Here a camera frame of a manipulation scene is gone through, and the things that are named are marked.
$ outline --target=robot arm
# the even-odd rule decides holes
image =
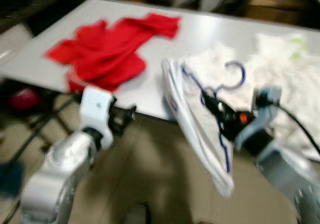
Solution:
[[[21,197],[23,224],[67,224],[77,186],[89,171],[100,149],[108,149],[113,134],[121,135],[133,120],[136,107],[124,118],[112,111],[111,93],[87,87],[81,105],[79,130],[55,143],[44,163],[28,181]]]
[[[278,103],[279,88],[263,88],[253,98],[256,116],[249,111],[234,111],[220,99],[204,92],[206,108],[222,123],[221,133],[238,150],[246,150],[262,175],[295,206],[301,224],[320,224],[320,178],[299,150],[269,134],[269,124],[277,108],[262,104]]]

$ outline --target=black cable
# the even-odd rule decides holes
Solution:
[[[313,147],[316,149],[316,151],[320,155],[320,148],[319,148],[318,144],[315,142],[315,140],[313,139],[311,134],[308,132],[308,130],[304,127],[304,125],[298,120],[298,118],[295,117],[290,111],[285,109],[283,106],[281,106],[279,103],[271,102],[271,104],[273,106],[279,108],[281,111],[285,112],[302,129],[302,131],[304,132],[306,137],[309,139],[309,141],[311,142]]]
[[[14,207],[11,209],[9,214],[6,216],[6,218],[2,222],[2,224],[8,224],[12,220],[12,218],[15,216],[19,207],[20,207],[20,200],[17,201],[17,203],[14,205]]]
[[[14,154],[14,156],[7,162],[6,167],[5,167],[4,171],[1,173],[1,176],[0,176],[0,183],[3,182],[4,178],[9,173],[9,171],[12,169],[12,167],[14,166],[16,161],[20,158],[22,153],[29,146],[29,144],[33,141],[33,139],[40,133],[42,128],[44,128],[45,125],[47,125],[48,122],[52,120],[52,118],[54,118],[63,109],[68,107],[72,102],[74,102],[73,98],[70,99],[69,101],[67,101],[65,104],[63,104],[58,109],[56,109],[53,112],[51,112],[50,115],[42,122],[42,124],[39,127],[37,127],[35,130],[33,130],[33,133],[29,136],[29,138],[24,142],[24,144],[20,147],[20,149]]]

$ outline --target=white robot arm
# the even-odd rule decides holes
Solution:
[[[123,118],[111,108],[111,93],[86,87],[80,105],[80,128],[55,143],[44,163],[28,181],[21,197],[23,224],[67,224],[81,179],[87,174],[100,149],[108,149],[113,134],[121,135],[134,119],[136,107]]]

